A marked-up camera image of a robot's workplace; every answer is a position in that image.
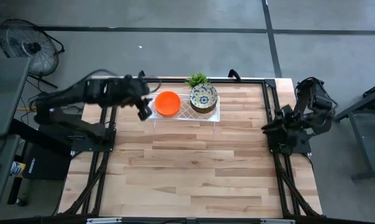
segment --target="blue and white plate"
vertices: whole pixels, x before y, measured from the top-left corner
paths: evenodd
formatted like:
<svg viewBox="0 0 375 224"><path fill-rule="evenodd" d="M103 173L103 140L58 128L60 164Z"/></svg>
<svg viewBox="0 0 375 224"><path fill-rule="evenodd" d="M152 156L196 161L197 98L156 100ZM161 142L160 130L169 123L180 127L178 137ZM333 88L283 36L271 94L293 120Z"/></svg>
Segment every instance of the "blue and white plate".
<svg viewBox="0 0 375 224"><path fill-rule="evenodd" d="M190 103L193 108L207 109L215 107L217 99L218 92L213 85L208 83L198 84L190 92Z"/></svg>

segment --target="plank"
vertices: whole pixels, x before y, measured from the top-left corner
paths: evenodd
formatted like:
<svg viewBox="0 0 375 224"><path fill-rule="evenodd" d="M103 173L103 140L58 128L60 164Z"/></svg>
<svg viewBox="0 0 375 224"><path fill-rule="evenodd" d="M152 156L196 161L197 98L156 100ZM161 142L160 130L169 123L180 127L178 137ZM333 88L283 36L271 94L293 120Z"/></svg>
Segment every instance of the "plank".
<svg viewBox="0 0 375 224"><path fill-rule="evenodd" d="M290 79L277 79L281 106L295 104ZM279 218L282 216L274 161L268 152L264 100L260 85L215 84L221 121L140 122L135 108L116 118L117 136L109 158L101 216ZM161 91L188 94L181 83ZM86 105L83 119L98 122L100 108ZM291 157L297 188L319 213L312 168L301 155ZM70 164L59 212L86 185L91 153ZM292 211L290 192L286 190Z"/></svg>

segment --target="fan grille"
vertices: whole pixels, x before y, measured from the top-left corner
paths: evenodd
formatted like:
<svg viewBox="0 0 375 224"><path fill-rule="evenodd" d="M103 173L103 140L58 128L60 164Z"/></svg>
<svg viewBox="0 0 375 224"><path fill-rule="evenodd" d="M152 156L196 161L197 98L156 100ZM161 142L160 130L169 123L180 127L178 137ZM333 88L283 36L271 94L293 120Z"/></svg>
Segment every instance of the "fan grille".
<svg viewBox="0 0 375 224"><path fill-rule="evenodd" d="M4 21L0 26L0 46L7 57L31 58L31 75L47 76L57 68L58 52L51 38L30 22Z"/></svg>

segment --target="decorative plate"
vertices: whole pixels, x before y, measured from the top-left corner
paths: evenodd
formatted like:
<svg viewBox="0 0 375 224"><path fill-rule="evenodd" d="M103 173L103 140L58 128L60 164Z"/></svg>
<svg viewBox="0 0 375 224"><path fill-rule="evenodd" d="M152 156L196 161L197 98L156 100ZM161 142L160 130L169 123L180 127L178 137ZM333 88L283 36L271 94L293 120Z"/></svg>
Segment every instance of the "decorative plate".
<svg viewBox="0 0 375 224"><path fill-rule="evenodd" d="M213 85L205 83L198 84L190 92L190 104L199 113L209 113L215 106L218 92Z"/></svg>

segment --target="small potted plant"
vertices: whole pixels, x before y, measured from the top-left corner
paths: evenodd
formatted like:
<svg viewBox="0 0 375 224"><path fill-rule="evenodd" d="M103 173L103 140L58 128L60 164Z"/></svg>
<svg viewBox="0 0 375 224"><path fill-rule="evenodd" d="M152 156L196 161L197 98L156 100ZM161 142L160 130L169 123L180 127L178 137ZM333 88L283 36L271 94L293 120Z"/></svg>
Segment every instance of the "small potted plant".
<svg viewBox="0 0 375 224"><path fill-rule="evenodd" d="M190 88L190 105L198 113L209 113L216 107L218 92L203 73L193 74L186 82Z"/></svg>

